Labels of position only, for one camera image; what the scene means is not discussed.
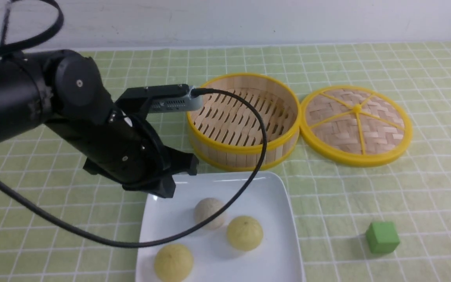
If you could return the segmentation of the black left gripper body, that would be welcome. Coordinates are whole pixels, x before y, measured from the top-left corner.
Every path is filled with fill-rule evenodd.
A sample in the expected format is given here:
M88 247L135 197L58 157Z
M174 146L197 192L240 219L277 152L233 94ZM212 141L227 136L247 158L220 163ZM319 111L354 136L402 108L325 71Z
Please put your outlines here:
M56 114L45 125L86 156L88 173L122 186L168 175L170 156L144 120L129 124L116 110L74 110Z

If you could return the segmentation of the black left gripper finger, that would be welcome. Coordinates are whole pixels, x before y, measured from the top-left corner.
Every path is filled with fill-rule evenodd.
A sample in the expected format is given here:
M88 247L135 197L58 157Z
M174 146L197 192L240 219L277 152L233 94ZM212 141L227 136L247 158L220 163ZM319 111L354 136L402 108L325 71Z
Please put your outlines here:
M165 146L169 158L170 167L165 171L170 175L178 173L187 173L188 175L197 175L199 159L190 152L182 152L171 147Z
M123 184L123 189L126 191L144 192L164 199L173 198L176 187L177 184L174 182L172 175L163 175L161 177Z

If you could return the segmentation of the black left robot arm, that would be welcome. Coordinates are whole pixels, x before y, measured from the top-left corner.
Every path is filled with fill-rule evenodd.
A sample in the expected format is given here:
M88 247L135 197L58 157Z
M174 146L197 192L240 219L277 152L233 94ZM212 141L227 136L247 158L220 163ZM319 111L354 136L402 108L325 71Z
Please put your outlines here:
M71 50L0 60L0 143L45 125L86 157L83 169L172 198L179 173L198 158L165 146L147 121L152 105L186 99L186 84L127 88L114 101L95 61Z

